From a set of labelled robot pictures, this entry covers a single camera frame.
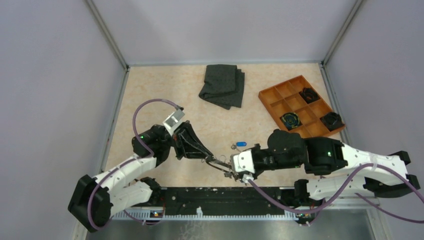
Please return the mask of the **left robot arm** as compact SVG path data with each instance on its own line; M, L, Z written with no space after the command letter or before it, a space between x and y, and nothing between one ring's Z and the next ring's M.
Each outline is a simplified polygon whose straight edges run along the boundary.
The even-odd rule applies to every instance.
M174 133L155 124L136 135L131 143L132 156L108 171L93 177L86 174L77 181L67 209L90 233L99 231L113 215L129 207L139 203L154 207L160 202L160 186L152 178L129 184L166 161L171 148L178 160L214 157L189 121L184 121Z

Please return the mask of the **metal key holder plate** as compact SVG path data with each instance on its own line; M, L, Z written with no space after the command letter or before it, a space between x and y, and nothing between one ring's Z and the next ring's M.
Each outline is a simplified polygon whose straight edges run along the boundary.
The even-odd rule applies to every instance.
M239 179L238 175L233 172L229 163L221 161L214 156L207 156L206 158L203 158L201 162L206 163L208 166L214 168L215 170L222 172L225 178L233 179L234 181Z

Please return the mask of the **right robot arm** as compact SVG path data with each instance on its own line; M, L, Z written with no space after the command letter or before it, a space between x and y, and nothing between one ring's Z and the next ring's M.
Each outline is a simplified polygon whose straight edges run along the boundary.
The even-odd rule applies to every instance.
M294 182L290 196L299 206L330 199L348 177L352 178L341 192L343 197L399 198L412 193L411 187L421 187L418 178L408 173L411 160L406 151L380 155L332 138L302 138L278 129L268 137L266 149L256 144L249 151L250 172L255 179L264 171L300 167L317 177Z

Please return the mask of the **small blue tag with ring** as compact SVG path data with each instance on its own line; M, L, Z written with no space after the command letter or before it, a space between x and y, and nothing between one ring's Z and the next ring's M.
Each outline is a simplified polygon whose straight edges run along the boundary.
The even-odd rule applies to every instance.
M232 150L237 150L237 151L240 152L241 151L240 148L243 148L243 147L246 147L246 146L247 146L247 143L245 141L237 141L237 142L233 143L230 148Z

